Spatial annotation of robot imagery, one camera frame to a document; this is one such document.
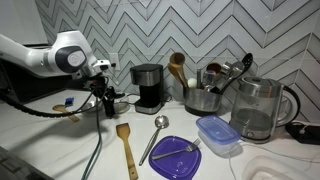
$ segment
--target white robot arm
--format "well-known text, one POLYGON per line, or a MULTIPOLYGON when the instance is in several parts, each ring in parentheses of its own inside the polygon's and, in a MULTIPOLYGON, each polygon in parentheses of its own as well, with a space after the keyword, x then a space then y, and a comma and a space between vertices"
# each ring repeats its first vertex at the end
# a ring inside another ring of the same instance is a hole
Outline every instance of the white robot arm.
POLYGON ((0 34, 0 57, 40 77, 62 76, 78 71, 92 77, 111 66, 98 60, 80 31, 58 33, 51 48, 27 48, 0 34))

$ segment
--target glass kettle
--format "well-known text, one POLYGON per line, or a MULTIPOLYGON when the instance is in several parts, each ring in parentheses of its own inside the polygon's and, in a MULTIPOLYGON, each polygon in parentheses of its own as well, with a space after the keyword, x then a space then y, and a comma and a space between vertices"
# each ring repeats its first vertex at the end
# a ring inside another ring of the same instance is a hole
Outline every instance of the glass kettle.
POLYGON ((300 111, 300 99, 289 87, 272 79, 243 77, 231 113, 230 125, 242 136, 242 140, 254 143, 268 142, 275 127, 283 126, 296 118, 300 111), (279 118, 282 97, 286 97, 290 109, 279 118))

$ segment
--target electrical outlet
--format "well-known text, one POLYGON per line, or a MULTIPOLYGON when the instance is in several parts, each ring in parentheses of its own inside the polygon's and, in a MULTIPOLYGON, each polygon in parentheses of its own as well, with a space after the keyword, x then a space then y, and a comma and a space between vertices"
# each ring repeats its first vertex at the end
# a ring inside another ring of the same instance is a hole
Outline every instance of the electrical outlet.
POLYGON ((114 70, 120 71, 120 61, 118 53, 109 53, 110 55, 110 63, 116 63, 116 67, 114 67, 114 70))

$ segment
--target white countertop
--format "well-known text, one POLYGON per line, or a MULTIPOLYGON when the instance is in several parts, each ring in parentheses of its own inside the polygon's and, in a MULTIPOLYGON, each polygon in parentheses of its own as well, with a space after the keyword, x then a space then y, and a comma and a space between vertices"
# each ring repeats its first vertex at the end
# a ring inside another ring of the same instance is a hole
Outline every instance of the white countertop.
MULTIPOLYGON (((63 104, 66 98, 74 97, 74 106, 68 108, 71 111, 82 104, 87 95, 87 92, 67 90, 29 103, 27 106, 38 111, 57 113, 52 110, 54 105, 63 104)), ((98 142, 95 114, 78 114, 80 121, 72 122, 68 118, 50 119, 28 115, 7 104, 0 104, 0 114, 0 146, 54 179, 81 179, 98 142)), ((100 114, 103 145, 88 179, 129 179, 123 142, 116 133, 118 124, 129 123, 131 129, 129 144, 139 179, 142 180, 164 179, 150 167, 148 159, 142 166, 138 165, 151 136, 156 131, 154 119, 158 115, 166 115, 170 120, 170 126, 160 131, 157 142, 169 135, 189 141, 194 141, 198 137, 195 122, 199 117, 186 112, 183 104, 175 101, 166 103, 155 115, 136 113, 133 106, 128 112, 113 119, 106 119, 103 112, 100 114)), ((225 114, 221 117, 229 121, 230 115, 225 114)), ((270 142, 254 146, 310 159, 319 155, 316 161, 320 161, 320 146, 300 144, 283 129, 277 129, 270 142)), ((204 143, 199 147, 202 160, 193 179, 234 179, 228 159, 215 155, 204 143)), ((246 164, 259 155, 273 157, 304 171, 314 179, 320 176, 319 163, 310 164, 246 145, 243 146, 240 155, 231 159, 231 166, 237 179, 241 179, 246 164)))

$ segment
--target black coffee maker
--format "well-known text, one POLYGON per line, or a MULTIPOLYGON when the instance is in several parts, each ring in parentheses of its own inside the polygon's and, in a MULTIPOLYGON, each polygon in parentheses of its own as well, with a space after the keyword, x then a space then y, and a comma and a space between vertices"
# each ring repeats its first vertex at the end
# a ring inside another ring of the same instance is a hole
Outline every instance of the black coffee maker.
POLYGON ((155 114, 164 105, 163 66, 142 64, 130 68, 132 84, 139 86, 140 99, 134 103, 136 112, 155 114))

